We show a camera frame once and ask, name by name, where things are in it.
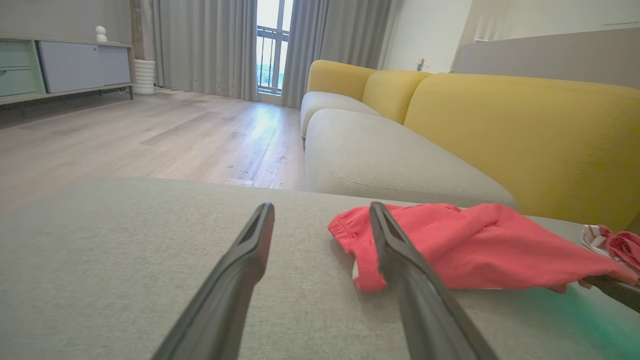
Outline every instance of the cabinet top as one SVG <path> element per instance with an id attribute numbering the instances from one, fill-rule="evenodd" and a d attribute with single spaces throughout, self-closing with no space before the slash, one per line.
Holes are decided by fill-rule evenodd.
<path id="1" fill-rule="evenodd" d="M 118 42 L 69 40 L 69 39 L 60 39 L 60 38 L 32 37 L 30 35 L 13 35 L 13 34 L 0 34 L 0 41 L 2 41 L 2 40 L 36 40 L 36 41 L 70 42 L 70 43 L 73 43 L 73 44 L 132 47 L 131 45 L 120 44 Z"/>

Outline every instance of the gray sofa cushion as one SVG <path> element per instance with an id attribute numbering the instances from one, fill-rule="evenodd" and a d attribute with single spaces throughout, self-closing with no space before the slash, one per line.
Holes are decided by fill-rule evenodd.
<path id="1" fill-rule="evenodd" d="M 307 126 L 311 118 L 318 110 L 322 109 L 342 109 L 380 116 L 376 110 L 352 97 L 330 92 L 311 91 L 302 98 L 300 106 L 300 132 L 302 136 L 307 135 Z"/>
<path id="2" fill-rule="evenodd" d="M 0 358 L 149 359 L 264 201 L 276 222 L 239 358 L 408 359 L 394 294 L 357 293 L 326 228 L 370 199 L 149 178 L 0 219 Z M 578 224 L 532 219 L 579 240 Z M 637 358 L 640 315 L 596 289 L 454 294 L 501 359 Z"/>
<path id="3" fill-rule="evenodd" d="M 306 140 L 306 184 L 312 192 L 469 207 L 511 194 L 449 151 L 389 119 L 325 109 Z"/>

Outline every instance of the white ribbed pot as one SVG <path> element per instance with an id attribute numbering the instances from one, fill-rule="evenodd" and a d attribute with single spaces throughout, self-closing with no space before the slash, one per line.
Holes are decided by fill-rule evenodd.
<path id="1" fill-rule="evenodd" d="M 134 95 L 155 95 L 156 62 L 150 60 L 134 60 L 136 82 L 133 84 Z"/>

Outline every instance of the gray headboard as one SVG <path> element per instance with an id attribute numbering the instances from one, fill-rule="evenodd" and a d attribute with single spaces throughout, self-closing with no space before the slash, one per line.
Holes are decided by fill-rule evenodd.
<path id="1" fill-rule="evenodd" d="M 454 72 L 640 88 L 640 28 L 465 45 L 460 49 Z"/>

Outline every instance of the red cloth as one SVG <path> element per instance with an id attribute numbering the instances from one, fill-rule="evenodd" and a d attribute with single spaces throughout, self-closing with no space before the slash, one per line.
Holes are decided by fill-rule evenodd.
<path id="1" fill-rule="evenodd" d="M 640 272 L 640 236 L 623 231 L 614 233 L 604 225 L 598 225 L 600 235 L 607 238 L 605 246 L 609 254 L 618 257 Z"/>
<path id="2" fill-rule="evenodd" d="M 547 287 L 563 292 L 569 282 L 602 274 L 638 282 L 638 275 L 625 266 L 570 243 L 501 204 L 465 210 L 449 204 L 387 208 L 449 288 Z M 359 276 L 354 279 L 358 290 L 377 291 L 387 285 L 378 272 L 368 207 L 339 214 L 329 231 L 358 260 Z"/>

